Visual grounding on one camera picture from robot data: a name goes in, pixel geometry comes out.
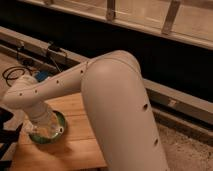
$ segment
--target cable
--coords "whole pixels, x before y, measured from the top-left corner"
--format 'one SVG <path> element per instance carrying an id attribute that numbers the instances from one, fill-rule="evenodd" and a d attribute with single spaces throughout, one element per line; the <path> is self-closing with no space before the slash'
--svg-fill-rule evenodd
<path id="1" fill-rule="evenodd" d="M 4 70 L 4 72 L 2 73 L 2 77 L 5 79 L 7 85 L 9 87 L 11 87 L 11 84 L 9 83 L 9 81 L 11 80 L 16 80 L 20 77 L 19 76 L 16 76 L 16 77 L 10 77 L 14 72 L 17 72 L 17 71 L 22 71 L 21 75 L 24 75 L 26 73 L 26 71 L 32 75 L 32 72 L 29 68 L 25 67 L 25 66 L 15 66 L 15 67 L 10 67 L 10 68 L 7 68 L 6 70 Z"/>

